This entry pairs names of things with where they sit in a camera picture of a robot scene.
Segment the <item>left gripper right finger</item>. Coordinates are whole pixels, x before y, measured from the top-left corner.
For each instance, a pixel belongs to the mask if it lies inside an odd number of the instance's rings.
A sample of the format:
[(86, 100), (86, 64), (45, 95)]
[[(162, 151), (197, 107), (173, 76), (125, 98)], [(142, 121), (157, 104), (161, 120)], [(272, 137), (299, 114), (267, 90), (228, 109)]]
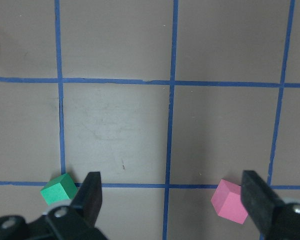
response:
[(266, 238), (285, 205), (284, 201), (254, 170), (242, 172), (240, 200), (256, 228)]

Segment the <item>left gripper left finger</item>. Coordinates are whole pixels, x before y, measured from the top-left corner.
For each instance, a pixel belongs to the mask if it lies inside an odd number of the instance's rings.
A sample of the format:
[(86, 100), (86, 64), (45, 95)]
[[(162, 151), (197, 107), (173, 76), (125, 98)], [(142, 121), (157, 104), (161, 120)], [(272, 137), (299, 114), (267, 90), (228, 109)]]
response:
[(99, 171), (87, 174), (70, 207), (76, 210), (90, 227), (95, 226), (102, 207), (102, 180)]

